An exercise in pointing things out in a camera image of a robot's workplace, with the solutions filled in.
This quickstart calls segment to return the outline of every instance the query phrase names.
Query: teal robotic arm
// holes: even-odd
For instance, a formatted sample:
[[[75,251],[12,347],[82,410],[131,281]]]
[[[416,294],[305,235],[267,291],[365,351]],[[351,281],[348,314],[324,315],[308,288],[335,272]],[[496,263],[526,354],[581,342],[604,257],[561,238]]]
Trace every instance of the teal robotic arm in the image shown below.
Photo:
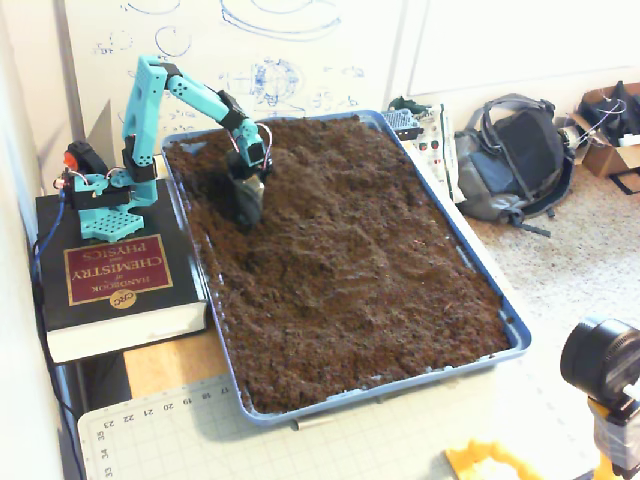
[[[143,217],[129,210],[152,205],[157,200],[153,150],[165,90],[230,133],[236,151],[227,155],[227,164],[241,212],[238,220],[249,226],[259,221],[264,181],[271,163],[270,148],[265,151],[258,124],[247,118],[227,93],[214,92],[171,63],[141,56],[122,129],[125,168],[106,174],[89,169],[90,173],[66,182],[72,185],[67,193],[79,212],[82,238],[113,242],[144,226]],[[72,152],[74,157],[86,164],[77,150]]]

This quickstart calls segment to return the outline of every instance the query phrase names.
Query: black book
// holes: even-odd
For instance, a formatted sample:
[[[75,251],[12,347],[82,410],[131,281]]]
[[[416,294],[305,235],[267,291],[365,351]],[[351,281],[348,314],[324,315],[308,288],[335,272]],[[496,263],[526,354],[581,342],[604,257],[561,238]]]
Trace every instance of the black book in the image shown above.
[[[58,214],[58,196],[37,198],[36,209],[45,235]],[[153,205],[131,210],[144,217],[144,228],[115,243],[83,240],[78,213],[65,209],[40,258],[44,322],[56,363],[205,328],[204,275],[164,180]]]

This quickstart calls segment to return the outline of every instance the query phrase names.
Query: soil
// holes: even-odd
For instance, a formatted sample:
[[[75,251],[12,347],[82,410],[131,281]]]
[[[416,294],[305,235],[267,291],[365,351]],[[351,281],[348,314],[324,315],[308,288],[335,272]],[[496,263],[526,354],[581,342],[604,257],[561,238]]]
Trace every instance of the soil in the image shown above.
[[[238,386],[257,411],[286,412],[509,348],[500,299],[465,266],[412,163],[385,134],[357,117],[269,125],[274,172],[251,230],[234,222],[225,132],[194,139],[206,142],[196,155],[167,150],[225,315]]]

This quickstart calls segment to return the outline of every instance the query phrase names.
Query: cardboard box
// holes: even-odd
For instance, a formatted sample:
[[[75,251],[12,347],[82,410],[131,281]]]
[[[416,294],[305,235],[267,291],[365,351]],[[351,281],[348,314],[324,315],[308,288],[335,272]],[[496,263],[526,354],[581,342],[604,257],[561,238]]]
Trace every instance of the cardboard box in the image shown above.
[[[604,97],[602,93],[609,96],[615,87],[591,90],[582,97],[588,103],[597,103]],[[631,95],[640,95],[640,83],[625,84],[627,92]],[[578,125],[585,130],[589,130],[591,125],[580,115],[571,115]],[[596,177],[606,177],[613,173],[626,172],[632,168],[640,167],[640,145],[630,147],[613,147],[604,135],[594,132],[590,135],[594,144],[591,145],[582,164],[587,167]]]

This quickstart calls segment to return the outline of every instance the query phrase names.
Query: plastic tray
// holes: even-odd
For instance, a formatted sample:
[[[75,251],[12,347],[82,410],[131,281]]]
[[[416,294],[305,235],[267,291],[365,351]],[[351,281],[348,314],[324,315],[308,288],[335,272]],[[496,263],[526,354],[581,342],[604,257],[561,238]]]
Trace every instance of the plastic tray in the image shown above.
[[[402,147],[402,144],[398,140],[398,137],[393,133],[393,130],[391,130],[387,122],[384,120],[384,117],[378,112],[374,112],[371,110],[363,110],[363,111],[357,111],[357,112],[323,115],[323,116],[311,117],[311,118],[315,120],[332,120],[337,118],[351,117],[353,115],[358,115],[360,117],[360,121],[366,123],[370,128],[386,133],[389,136],[389,138],[391,138],[400,148],[403,149],[403,151],[405,151],[405,154],[406,154],[406,150],[404,150],[404,148]],[[269,120],[273,120],[273,118],[264,120],[264,122],[268,122]],[[170,143],[173,143],[173,142],[181,143],[183,140],[191,139],[211,131],[214,131],[214,130],[210,130],[207,132],[202,131],[202,132],[188,132],[183,134],[175,134],[165,138],[163,142],[163,156],[164,156],[164,147],[168,146]],[[203,145],[204,143],[183,144],[183,148],[190,152],[196,152]],[[172,187],[173,187],[172,188],[173,195],[176,196],[174,197],[174,200],[177,200],[178,196],[180,198],[184,198],[182,195],[178,194],[178,190],[182,191],[182,186],[175,182],[171,169],[166,160],[166,156],[164,156],[164,159],[165,159],[165,162],[167,163],[167,171],[169,172],[169,176],[174,180],[173,182],[169,182],[169,184],[172,184]],[[283,412],[283,413],[264,414],[264,413],[259,413],[255,410],[247,410],[242,403],[242,398],[241,398],[242,392],[238,388],[238,384],[236,382],[236,378],[233,370],[233,365],[231,364],[231,360],[229,358],[229,352],[227,351],[227,346],[224,341],[224,335],[222,334],[222,329],[225,328],[223,323],[224,315],[219,310],[218,308],[219,305],[216,305],[216,302],[213,301],[213,299],[217,297],[216,292],[209,292],[209,299],[212,304],[212,311],[214,313],[213,316],[214,316],[216,328],[218,330],[218,335],[220,335],[220,338],[222,339],[222,348],[224,350],[224,355],[227,360],[229,371],[231,372],[233,383],[236,386],[235,395],[237,397],[240,408],[242,409],[242,412],[251,422],[261,426],[269,426],[269,425],[274,425],[274,424],[282,423],[286,421],[299,420],[302,417],[306,417],[312,414],[317,414],[319,412],[327,411],[330,409],[343,407],[347,404],[351,404],[354,402],[363,401],[363,400],[371,399],[374,397],[380,397],[380,396],[388,395],[393,392],[398,392],[401,390],[406,390],[412,387],[416,387],[418,385],[424,385],[430,382],[435,382],[437,380],[442,380],[444,378],[466,374],[474,370],[479,370],[479,369],[493,366],[497,363],[504,362],[505,360],[511,360],[511,359],[517,358],[522,354],[524,354],[525,350],[531,344],[531,333],[527,328],[527,326],[523,323],[520,316],[518,315],[518,312],[515,311],[514,307],[512,306],[512,303],[509,301],[509,298],[507,298],[508,292],[502,291],[502,289],[498,285],[498,282],[496,282],[496,280],[489,274],[487,266],[482,262],[482,260],[477,255],[477,253],[473,251],[470,245],[469,239],[466,238],[464,230],[466,230],[467,232],[470,230],[468,228],[461,230],[459,225],[456,223],[456,222],[464,222],[465,220],[462,219],[462,217],[460,217],[459,215],[458,215],[458,218],[456,219],[454,218],[455,215],[452,216],[449,212],[447,212],[447,209],[444,208],[442,202],[438,199],[438,196],[434,193],[433,188],[429,185],[428,180],[420,173],[420,170],[418,168],[416,168],[416,174],[422,180],[422,183],[429,197],[438,205],[440,211],[445,215],[445,217],[449,221],[449,224],[451,225],[458,239],[458,242],[460,244],[460,247],[458,248],[458,250],[463,256],[463,258],[465,259],[465,261],[469,264],[470,268],[474,268],[476,271],[484,274],[489,284],[493,288],[493,290],[496,293],[498,293],[498,295],[500,295],[500,297],[502,298],[502,308],[499,312],[496,312],[496,315],[499,315],[502,322],[504,323],[505,333],[509,339],[511,348],[502,352],[495,353],[493,355],[487,355],[485,357],[482,357],[476,360],[473,363],[462,365],[459,367],[455,367],[455,368],[445,367],[439,370],[432,370],[430,368],[425,367],[425,373],[415,377],[395,381],[392,383],[387,383],[385,385],[380,385],[371,389],[366,389],[366,390],[357,389],[357,390],[351,390],[344,393],[339,393],[331,397],[328,397],[323,402],[316,403],[308,407],[300,408],[298,410],[292,410],[292,411]],[[185,203],[179,202],[179,201],[177,203],[181,203],[182,212],[184,214]],[[182,222],[184,225],[186,225],[186,220],[183,219]]]

